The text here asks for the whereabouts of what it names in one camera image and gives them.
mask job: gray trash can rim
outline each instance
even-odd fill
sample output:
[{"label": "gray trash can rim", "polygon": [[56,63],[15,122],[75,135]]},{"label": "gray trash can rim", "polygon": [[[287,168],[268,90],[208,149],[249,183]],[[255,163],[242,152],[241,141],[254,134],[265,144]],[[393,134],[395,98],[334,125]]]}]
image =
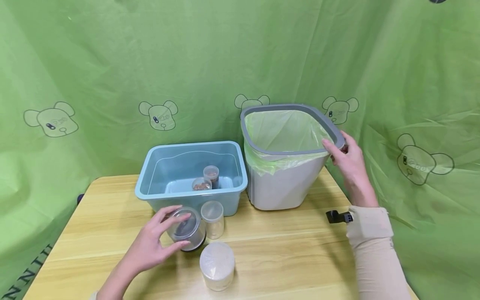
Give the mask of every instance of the gray trash can rim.
[{"label": "gray trash can rim", "polygon": [[298,110],[305,112],[312,116],[320,125],[327,131],[328,135],[334,141],[335,146],[340,149],[345,145],[345,139],[342,136],[340,130],[332,123],[332,121],[322,114],[318,109],[305,105],[305,104],[272,104],[272,105],[262,105],[262,106],[252,106],[244,109],[240,114],[240,124],[241,130],[243,132],[244,139],[248,144],[258,152],[268,154],[268,155],[303,155],[303,154],[313,154],[326,152],[324,148],[308,150],[308,151],[268,151],[258,147],[250,138],[250,135],[247,131],[247,126],[245,125],[245,117],[254,112],[262,111],[275,111],[275,110]]}]

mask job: plastic bag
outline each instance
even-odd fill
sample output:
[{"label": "plastic bag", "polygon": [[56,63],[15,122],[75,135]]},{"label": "plastic bag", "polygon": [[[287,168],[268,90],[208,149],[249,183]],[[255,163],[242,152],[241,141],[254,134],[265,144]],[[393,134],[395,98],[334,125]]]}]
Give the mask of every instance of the plastic bag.
[{"label": "plastic bag", "polygon": [[[247,163],[258,174],[273,175],[278,170],[294,168],[328,154],[322,139],[332,138],[311,115],[299,110],[274,110],[248,114],[245,126],[252,142],[267,151],[285,152],[284,155],[269,155],[259,152],[245,140],[244,151]],[[297,151],[319,150],[319,153],[295,154]]]}]

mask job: forearm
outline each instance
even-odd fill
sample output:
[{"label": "forearm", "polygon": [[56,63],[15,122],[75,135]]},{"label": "forearm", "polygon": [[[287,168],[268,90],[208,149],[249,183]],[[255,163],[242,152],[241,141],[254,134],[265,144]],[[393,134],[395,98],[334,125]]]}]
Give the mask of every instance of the forearm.
[{"label": "forearm", "polygon": [[360,300],[410,300],[408,286],[393,247],[384,208],[352,206],[347,225],[357,270]]},{"label": "forearm", "polygon": [[113,269],[96,295],[96,300],[122,300],[125,291],[137,274],[123,261]]}]

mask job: trash can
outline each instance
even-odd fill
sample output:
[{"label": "trash can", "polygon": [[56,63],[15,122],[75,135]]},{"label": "trash can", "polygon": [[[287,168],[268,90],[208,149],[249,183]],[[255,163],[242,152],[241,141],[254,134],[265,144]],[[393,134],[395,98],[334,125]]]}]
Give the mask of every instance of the trash can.
[{"label": "trash can", "polygon": [[342,148],[338,128],[316,108],[302,104],[249,107],[240,115],[249,177],[247,193],[261,210],[294,208],[329,158],[322,139]]}]

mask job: arm sleeve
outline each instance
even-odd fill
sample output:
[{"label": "arm sleeve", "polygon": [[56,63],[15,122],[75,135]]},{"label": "arm sleeve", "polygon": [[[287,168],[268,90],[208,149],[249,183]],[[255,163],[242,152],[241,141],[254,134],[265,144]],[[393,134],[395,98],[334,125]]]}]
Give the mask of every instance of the arm sleeve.
[{"label": "arm sleeve", "polygon": [[392,242],[388,213],[381,207],[351,206],[347,237],[355,256],[360,300],[410,300]]}]

